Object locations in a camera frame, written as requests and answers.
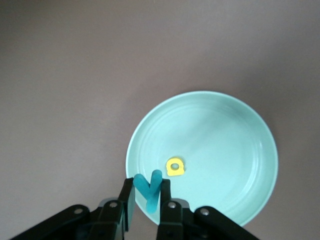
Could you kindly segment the brown paper table cover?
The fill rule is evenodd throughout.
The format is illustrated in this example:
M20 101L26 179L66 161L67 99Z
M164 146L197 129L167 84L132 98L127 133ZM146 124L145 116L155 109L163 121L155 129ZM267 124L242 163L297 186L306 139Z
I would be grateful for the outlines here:
M117 196L136 126L190 91L242 100L275 138L246 229L320 240L320 0L0 0L0 240Z

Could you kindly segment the teal foam letter y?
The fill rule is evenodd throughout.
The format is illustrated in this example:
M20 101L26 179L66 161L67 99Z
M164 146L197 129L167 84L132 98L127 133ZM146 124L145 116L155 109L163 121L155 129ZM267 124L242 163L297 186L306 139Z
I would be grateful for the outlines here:
M146 211L149 214L157 210L162 181L162 171L158 169L152 172L150 182L140 173L133 178L134 187L146 200Z

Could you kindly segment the light green plate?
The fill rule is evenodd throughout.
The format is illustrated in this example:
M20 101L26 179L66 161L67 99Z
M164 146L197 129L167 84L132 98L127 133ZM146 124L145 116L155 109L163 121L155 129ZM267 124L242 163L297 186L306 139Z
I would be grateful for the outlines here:
M192 211L213 207L240 226L264 208L277 180L270 129L246 103L219 92L187 92L153 108L129 142L126 176L150 180L160 170L167 179L175 157L184 173L169 178L171 196Z

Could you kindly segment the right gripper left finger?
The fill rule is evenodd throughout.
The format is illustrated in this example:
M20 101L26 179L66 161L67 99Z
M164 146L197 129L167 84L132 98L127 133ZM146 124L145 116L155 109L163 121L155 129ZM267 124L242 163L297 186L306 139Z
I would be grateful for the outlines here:
M125 179L119 196L114 199L109 198L96 209L91 240L125 240L135 208L133 180L133 178Z

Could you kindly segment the yellow foam letter a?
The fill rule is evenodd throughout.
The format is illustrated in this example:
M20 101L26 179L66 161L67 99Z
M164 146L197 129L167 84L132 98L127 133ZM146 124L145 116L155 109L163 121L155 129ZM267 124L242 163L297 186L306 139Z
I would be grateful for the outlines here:
M167 175L170 177L181 176L185 174L185 165L181 158L172 157L166 162Z

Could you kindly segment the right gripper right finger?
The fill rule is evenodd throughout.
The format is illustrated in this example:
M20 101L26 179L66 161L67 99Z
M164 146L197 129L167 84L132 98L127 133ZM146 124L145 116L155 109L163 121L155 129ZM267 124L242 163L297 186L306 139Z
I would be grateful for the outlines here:
M172 198L171 182L163 179L160 187L160 212L156 240L187 240L183 224L183 208L187 202Z

